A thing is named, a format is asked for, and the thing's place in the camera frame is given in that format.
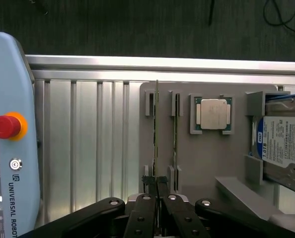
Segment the hard drive label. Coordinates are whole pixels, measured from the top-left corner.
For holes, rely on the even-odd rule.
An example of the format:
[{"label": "hard drive label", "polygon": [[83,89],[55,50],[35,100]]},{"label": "hard drive label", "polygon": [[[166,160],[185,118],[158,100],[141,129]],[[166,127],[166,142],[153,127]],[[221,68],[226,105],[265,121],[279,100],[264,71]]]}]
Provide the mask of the hard drive label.
[{"label": "hard drive label", "polygon": [[286,168],[295,164],[295,117],[264,117],[257,130],[262,160]]}]

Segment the emergency stop button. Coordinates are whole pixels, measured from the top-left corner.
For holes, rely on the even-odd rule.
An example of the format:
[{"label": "emergency stop button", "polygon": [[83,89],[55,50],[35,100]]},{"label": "emergency stop button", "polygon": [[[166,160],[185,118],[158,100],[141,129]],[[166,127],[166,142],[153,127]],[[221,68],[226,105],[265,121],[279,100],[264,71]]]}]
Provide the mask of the emergency stop button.
[{"label": "emergency stop button", "polygon": [[0,139],[10,139],[21,131],[20,121],[12,116],[0,116]]}]

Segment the blue label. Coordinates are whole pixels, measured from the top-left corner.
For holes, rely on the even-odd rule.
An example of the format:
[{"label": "blue label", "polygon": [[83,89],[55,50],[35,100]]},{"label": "blue label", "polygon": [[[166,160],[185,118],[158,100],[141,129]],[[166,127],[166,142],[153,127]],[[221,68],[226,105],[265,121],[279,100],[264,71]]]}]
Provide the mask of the blue label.
[{"label": "blue label", "polygon": [[258,123],[258,128],[257,128],[257,151],[262,158],[262,142],[263,142],[263,118]]}]

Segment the hard drive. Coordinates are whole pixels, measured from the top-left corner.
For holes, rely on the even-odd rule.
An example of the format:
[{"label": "hard drive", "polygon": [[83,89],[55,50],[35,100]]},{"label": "hard drive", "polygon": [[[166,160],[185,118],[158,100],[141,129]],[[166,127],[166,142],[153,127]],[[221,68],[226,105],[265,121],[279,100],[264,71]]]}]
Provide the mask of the hard drive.
[{"label": "hard drive", "polygon": [[267,99],[252,134],[252,154],[264,161],[264,177],[295,191],[295,95]]}]

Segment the black cable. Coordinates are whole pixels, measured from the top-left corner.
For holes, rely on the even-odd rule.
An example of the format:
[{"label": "black cable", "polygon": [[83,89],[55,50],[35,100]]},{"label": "black cable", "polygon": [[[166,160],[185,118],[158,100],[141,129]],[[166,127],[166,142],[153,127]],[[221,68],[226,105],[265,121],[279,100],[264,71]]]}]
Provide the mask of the black cable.
[{"label": "black cable", "polygon": [[295,11],[294,11],[292,17],[291,17],[289,20],[287,20],[287,21],[283,21],[283,19],[282,19],[282,15],[281,15],[281,12],[280,12],[280,9],[279,9],[279,6],[278,6],[276,0],[271,0],[271,2],[273,3],[274,8],[275,8],[275,10],[276,10],[276,13],[277,13],[278,19],[279,19],[279,21],[280,21],[279,23],[272,23],[272,22],[270,22],[270,21],[267,19],[267,17],[266,17],[266,8],[267,8],[267,5],[268,5],[269,2],[270,2],[270,0],[266,0],[265,5],[264,5],[264,7],[263,7],[263,19],[265,20],[265,22],[266,22],[268,25],[270,25],[270,26],[284,26],[284,27],[286,27],[287,29],[289,29],[290,31],[292,31],[292,32],[295,33],[295,29],[292,29],[291,27],[289,27],[289,26],[287,25],[287,24],[288,24],[289,22],[291,22],[291,21],[293,20],[293,18],[295,17]]}]

